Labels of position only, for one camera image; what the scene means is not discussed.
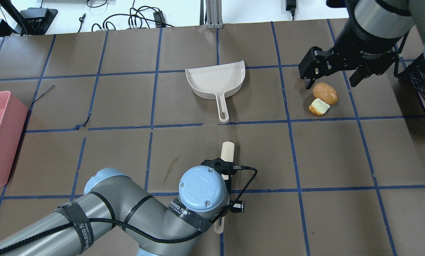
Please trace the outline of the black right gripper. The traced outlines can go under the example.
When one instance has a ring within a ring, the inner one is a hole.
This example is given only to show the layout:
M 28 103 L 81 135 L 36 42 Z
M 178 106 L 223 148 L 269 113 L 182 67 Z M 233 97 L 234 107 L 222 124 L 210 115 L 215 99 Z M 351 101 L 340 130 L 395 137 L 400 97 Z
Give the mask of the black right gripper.
M 364 78 L 383 74 L 397 59 L 397 38 L 381 38 L 365 31 L 357 21 L 347 21 L 329 50 L 313 46 L 298 65 L 299 76 L 310 90 L 315 81 L 338 71 L 352 71 L 356 87 Z

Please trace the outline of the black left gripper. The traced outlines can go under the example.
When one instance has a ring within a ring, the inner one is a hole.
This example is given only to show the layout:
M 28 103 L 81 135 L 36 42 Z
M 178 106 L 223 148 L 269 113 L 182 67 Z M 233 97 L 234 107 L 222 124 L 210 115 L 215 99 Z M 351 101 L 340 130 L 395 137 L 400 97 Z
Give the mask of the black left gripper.
M 224 161 L 223 159 L 205 159 L 200 165 L 210 167 L 221 175 L 234 175 L 233 162 Z

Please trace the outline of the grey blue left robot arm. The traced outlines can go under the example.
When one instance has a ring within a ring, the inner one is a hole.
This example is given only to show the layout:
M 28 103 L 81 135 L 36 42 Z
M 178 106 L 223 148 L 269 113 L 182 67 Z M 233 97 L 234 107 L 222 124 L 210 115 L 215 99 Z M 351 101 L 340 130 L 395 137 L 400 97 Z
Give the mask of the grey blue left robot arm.
M 205 160 L 180 179 L 165 206 L 122 172 L 107 167 L 84 195 L 0 241 L 0 256 L 80 256 L 114 228 L 138 245 L 138 256 L 188 256 L 199 238 L 231 207 L 231 176 L 240 166 Z

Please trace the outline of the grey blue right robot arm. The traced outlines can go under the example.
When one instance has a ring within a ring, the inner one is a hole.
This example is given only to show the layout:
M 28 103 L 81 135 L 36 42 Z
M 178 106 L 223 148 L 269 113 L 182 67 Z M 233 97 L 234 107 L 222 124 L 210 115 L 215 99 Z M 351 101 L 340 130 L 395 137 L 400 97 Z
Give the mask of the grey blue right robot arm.
M 299 76 L 310 89 L 316 80 L 338 71 L 354 71 L 352 87 L 383 74 L 400 59 L 393 49 L 413 26 L 425 42 L 425 0 L 346 0 L 348 20 L 330 50 L 311 47 L 299 63 Z

